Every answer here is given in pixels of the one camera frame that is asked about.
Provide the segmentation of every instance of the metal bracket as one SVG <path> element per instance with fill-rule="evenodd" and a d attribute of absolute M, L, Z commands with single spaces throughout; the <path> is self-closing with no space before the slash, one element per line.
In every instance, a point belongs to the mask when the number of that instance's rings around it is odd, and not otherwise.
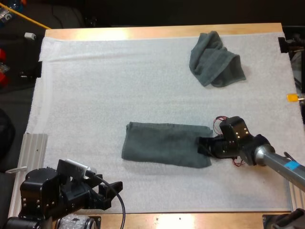
<path fill-rule="evenodd" d="M 305 209 L 305 193 L 297 186 L 287 181 L 290 193 L 291 210 L 295 211 L 297 208 Z"/>
<path fill-rule="evenodd" d="M 48 135 L 47 134 L 24 134 L 22 139 L 21 151 L 18 166 L 6 173 L 15 173 L 15 183 L 10 201 L 9 217 L 18 216 L 21 209 L 20 185 L 25 179 L 25 175 L 43 166 L 46 152 Z"/>

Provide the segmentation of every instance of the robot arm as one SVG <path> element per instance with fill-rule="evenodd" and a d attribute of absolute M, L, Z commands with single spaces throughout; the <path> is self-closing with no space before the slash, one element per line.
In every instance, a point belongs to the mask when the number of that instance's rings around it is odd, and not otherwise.
<path fill-rule="evenodd" d="M 219 127 L 223 135 L 214 138 L 199 137 L 198 153 L 220 159 L 240 156 L 250 166 L 269 166 L 305 191 L 305 167 L 287 153 L 286 156 L 276 154 L 262 135 L 251 135 L 242 118 L 227 118 Z"/>
<path fill-rule="evenodd" d="M 29 172 L 20 187 L 20 214 L 9 218 L 4 229 L 44 229 L 50 219 L 52 223 L 81 208 L 110 208 L 112 199 L 123 189 L 122 182 L 106 186 L 101 180 L 102 175 L 71 160 L 59 160 L 56 170 L 48 167 Z"/>

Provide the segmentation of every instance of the white foam mat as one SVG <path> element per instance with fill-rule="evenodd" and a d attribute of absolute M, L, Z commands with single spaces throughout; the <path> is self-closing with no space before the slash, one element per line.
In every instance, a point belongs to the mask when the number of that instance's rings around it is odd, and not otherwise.
<path fill-rule="evenodd" d="M 27 131 L 49 135 L 45 166 L 72 159 L 122 181 L 126 212 L 290 210 L 284 179 L 267 167 L 213 160 L 203 169 L 121 159 L 132 122 L 213 127 L 216 116 L 242 117 L 277 153 L 300 163 L 304 131 L 282 33 L 222 36 L 241 56 L 246 80 L 203 87 L 188 63 L 196 38 L 64 42 L 45 38 Z M 114 200 L 108 213 L 120 213 Z"/>

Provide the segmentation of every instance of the silver metal tube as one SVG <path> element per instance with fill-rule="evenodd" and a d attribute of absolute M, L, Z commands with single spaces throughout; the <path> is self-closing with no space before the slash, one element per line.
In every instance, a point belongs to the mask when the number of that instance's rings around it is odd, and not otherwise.
<path fill-rule="evenodd" d="M 291 161 L 284 156 L 276 154 L 275 149 L 271 145 L 262 145 L 256 148 L 254 159 L 258 165 L 269 166 L 305 192 L 304 166 L 296 161 Z"/>

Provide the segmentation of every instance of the crumpled gray towel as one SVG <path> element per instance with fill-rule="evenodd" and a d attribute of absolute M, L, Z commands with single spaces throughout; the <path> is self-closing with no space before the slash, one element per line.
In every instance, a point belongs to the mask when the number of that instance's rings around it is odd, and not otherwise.
<path fill-rule="evenodd" d="M 211 137 L 206 126 L 133 123 L 126 126 L 122 158 L 131 161 L 156 162 L 203 168 L 210 158 L 197 153 L 196 138 Z"/>
<path fill-rule="evenodd" d="M 227 51 L 217 32 L 201 33 L 190 57 L 190 70 L 203 86 L 225 87 L 245 80 L 240 56 Z"/>

